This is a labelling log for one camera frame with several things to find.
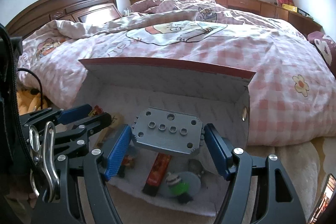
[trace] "yellow box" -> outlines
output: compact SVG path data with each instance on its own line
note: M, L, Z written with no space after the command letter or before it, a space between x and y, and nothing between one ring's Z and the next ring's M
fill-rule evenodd
M283 4L282 8L292 11L292 12L297 12L297 7L292 6L292 5L288 5L288 4Z

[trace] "pink checkered duvet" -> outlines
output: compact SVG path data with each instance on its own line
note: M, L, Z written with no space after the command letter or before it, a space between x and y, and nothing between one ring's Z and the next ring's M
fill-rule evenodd
M69 108L87 71L78 60L111 56L185 59L256 71L249 84L249 145L288 145L336 135L336 81L292 25L213 1L144 0L117 21L52 21L24 40L19 67ZM38 88L20 72L21 82Z

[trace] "small figurine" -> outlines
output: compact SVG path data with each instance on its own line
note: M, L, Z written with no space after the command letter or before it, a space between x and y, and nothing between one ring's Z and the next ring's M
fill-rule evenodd
M188 194L189 184L184 182L178 174L168 173L166 183L169 186L170 191L181 204L186 204L193 200Z

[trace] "gray plastic block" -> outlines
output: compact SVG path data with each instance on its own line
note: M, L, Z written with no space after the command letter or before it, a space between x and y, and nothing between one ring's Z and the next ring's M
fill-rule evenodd
M203 123L194 115L149 107L134 121L134 145L174 156L199 153Z

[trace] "black cable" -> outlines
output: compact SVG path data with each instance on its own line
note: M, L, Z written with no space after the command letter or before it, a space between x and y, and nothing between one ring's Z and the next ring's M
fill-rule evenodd
M40 93L41 93L41 109L42 109L42 106L43 106L43 92L42 92L42 84L41 84L41 81L40 79L37 77L37 75L35 73L33 73L31 70L29 69L26 69L26 68L18 68L17 71L26 71L28 73L30 73L31 75L33 75L36 80L39 82L39 85L40 85Z
M9 89L9 94L11 96L11 115L12 115L12 121L14 130L16 131L18 140L20 142L20 146L25 154L26 159L29 162L29 165L34 173L38 173L37 168L34 164L33 159L30 156L30 152L28 150L26 140L24 138L23 132L22 132L22 127L20 123L20 118L19 118L19 112L18 112L18 107L17 107L17 97L16 97L16 71L15 71L15 65L14 65L14 52L13 52L13 46L11 43L11 39L9 37L8 32L6 31L5 27L0 23L0 37L2 38L6 51L7 51L7 57L8 57L8 72L7 72L7 77L9 79L8 82L10 82L11 87Z

